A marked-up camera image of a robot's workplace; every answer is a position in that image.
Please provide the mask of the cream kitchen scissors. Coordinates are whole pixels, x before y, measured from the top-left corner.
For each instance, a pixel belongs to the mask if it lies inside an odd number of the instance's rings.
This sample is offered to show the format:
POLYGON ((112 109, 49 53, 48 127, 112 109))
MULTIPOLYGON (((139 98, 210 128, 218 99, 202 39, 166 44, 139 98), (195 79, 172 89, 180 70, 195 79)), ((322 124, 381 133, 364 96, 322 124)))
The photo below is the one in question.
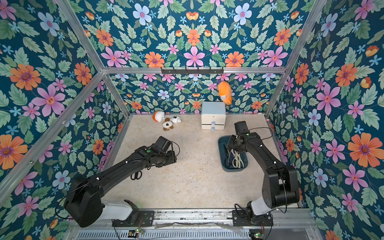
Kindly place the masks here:
POLYGON ((234 159, 232 161, 232 165, 235 169, 242 169, 245 167, 241 154, 237 151, 231 150, 234 159))

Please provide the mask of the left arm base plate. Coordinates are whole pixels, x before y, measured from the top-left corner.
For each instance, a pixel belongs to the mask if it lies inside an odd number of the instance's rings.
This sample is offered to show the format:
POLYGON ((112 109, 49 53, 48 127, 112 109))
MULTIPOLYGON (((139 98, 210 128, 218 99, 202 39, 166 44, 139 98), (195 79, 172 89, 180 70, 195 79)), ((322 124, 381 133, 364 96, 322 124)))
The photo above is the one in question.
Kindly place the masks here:
POLYGON ((126 220, 113 220, 112 225, 115 228, 151 227, 153 225, 154 215, 154 211, 133 211, 126 220))

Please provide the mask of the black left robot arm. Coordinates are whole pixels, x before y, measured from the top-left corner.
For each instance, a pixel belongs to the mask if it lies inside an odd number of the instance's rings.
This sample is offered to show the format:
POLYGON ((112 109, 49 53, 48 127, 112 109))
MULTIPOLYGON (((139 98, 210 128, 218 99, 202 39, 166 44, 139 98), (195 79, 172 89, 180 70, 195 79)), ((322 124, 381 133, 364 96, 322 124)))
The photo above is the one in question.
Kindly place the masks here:
POLYGON ((88 227, 106 209, 102 197, 120 182, 143 169, 152 166, 161 168, 176 161, 176 154, 172 150, 140 147, 123 161, 99 174, 73 179, 64 208, 80 227, 88 227))

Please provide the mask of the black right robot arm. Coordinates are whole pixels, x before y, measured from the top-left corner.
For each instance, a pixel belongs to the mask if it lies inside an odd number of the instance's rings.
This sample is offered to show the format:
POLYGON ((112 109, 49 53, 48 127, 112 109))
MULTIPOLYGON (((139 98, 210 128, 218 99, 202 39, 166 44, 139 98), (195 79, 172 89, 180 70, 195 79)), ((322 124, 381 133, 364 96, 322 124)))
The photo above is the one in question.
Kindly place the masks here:
POLYGON ((252 155, 264 172, 262 196, 247 206, 253 216, 265 215, 279 207, 299 202, 297 170, 278 160, 258 134, 232 135, 228 147, 252 155))

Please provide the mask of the large black scissors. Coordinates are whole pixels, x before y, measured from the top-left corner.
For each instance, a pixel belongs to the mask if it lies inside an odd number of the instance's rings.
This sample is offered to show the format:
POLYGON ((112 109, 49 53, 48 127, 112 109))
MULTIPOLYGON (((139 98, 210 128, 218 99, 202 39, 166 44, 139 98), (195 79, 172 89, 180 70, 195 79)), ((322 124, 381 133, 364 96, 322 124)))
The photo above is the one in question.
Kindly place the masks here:
POLYGON ((232 167, 232 153, 231 150, 225 150, 225 152, 224 167, 230 169, 232 167))

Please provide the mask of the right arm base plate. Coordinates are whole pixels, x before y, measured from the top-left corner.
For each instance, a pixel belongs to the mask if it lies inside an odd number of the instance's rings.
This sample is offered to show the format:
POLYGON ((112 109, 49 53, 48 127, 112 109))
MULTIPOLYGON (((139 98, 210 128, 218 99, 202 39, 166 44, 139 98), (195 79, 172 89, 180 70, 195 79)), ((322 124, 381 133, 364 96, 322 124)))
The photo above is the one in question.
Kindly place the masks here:
POLYGON ((253 215, 244 210, 232 210, 233 225, 235 227, 272 227, 274 225, 271 214, 253 215))

